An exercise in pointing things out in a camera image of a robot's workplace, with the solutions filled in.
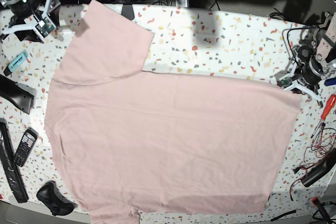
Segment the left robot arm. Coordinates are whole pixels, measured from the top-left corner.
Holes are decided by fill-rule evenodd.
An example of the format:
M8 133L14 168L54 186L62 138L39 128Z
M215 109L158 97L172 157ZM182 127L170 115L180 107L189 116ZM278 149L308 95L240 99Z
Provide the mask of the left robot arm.
M335 13L323 12L320 23L286 29L282 35L289 62L275 75L277 85L323 107L319 83L335 77Z

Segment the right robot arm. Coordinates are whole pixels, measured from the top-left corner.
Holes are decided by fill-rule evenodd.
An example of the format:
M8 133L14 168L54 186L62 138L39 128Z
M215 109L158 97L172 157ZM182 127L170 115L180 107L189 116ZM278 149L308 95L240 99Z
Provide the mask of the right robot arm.
M13 13L1 31L1 40L14 34L20 41L44 43L59 27L59 0L1 0L1 6Z

